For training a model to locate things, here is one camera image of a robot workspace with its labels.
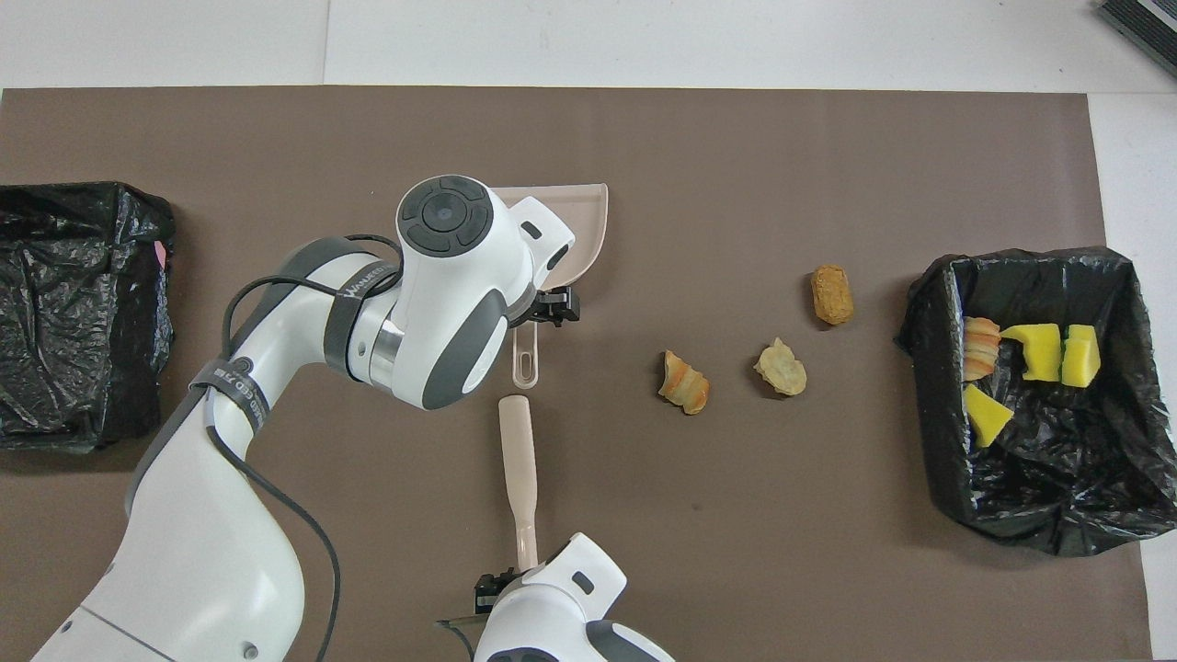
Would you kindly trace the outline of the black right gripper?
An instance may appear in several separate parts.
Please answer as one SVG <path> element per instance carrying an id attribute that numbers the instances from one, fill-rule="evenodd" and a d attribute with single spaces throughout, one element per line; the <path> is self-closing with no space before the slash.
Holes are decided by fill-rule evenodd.
<path id="1" fill-rule="evenodd" d="M 474 585 L 474 613 L 491 613 L 497 600 L 508 590 L 517 580 L 526 574 L 526 569 L 508 568 L 499 575 L 483 574 Z"/>

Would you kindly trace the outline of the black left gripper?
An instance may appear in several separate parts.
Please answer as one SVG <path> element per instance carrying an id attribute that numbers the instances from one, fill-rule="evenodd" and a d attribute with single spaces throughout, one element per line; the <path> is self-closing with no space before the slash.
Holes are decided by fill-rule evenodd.
<path id="1" fill-rule="evenodd" d="M 548 290 L 548 305 L 545 302 L 532 304 L 508 323 L 508 327 L 518 327 L 528 322 L 548 322 L 554 325 L 580 320 L 580 299 L 572 287 L 554 287 Z"/>

